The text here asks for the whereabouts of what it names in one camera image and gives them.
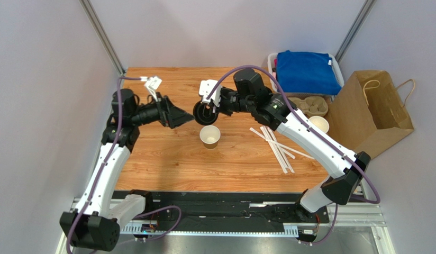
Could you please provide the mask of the black plastic cup lid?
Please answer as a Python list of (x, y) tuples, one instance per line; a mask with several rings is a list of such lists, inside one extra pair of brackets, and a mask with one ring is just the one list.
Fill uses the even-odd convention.
[(209, 107), (205, 103), (197, 102), (193, 107), (195, 121), (203, 126), (212, 125), (218, 118), (218, 114), (213, 112), (213, 110), (214, 107)]

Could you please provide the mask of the brown paper coffee cup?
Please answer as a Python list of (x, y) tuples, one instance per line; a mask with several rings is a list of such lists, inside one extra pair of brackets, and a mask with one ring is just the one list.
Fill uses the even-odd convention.
[(204, 147), (207, 149), (214, 149), (217, 147), (218, 142), (221, 137), (221, 132), (219, 128), (208, 125), (201, 129), (199, 133), (199, 138), (203, 143)]

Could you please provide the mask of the cardboard cup carrier tray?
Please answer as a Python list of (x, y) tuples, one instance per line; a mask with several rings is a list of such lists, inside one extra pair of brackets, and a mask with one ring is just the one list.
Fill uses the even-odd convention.
[(289, 97), (288, 99), (292, 101), (307, 117), (324, 117), (329, 110), (326, 100), (320, 96), (309, 96), (304, 99)]

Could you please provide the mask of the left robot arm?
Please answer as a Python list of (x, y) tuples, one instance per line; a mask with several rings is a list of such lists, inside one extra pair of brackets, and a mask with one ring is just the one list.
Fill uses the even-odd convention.
[(159, 122), (174, 129), (194, 120), (194, 116), (176, 107), (159, 92), (140, 104), (131, 89), (113, 94), (112, 114), (102, 135), (99, 159), (80, 201), (71, 212), (63, 212), (60, 226), (67, 238), (66, 249), (112, 251), (121, 230), (133, 219), (155, 213), (152, 193), (132, 190), (118, 205), (110, 207), (119, 175), (139, 137), (139, 127)]

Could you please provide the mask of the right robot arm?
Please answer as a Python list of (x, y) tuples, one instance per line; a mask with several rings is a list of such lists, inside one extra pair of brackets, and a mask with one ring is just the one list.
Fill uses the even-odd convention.
[(252, 66), (238, 67), (227, 74), (234, 75), (236, 90), (223, 87), (221, 80), (208, 81), (201, 86), (205, 89), (203, 103), (213, 106), (215, 113), (250, 113), (258, 123), (300, 145), (323, 166), (328, 176), (305, 191), (299, 200), (302, 209), (312, 213), (331, 203), (346, 205), (366, 176), (370, 155), (356, 153), (321, 131), (286, 96), (266, 87)]

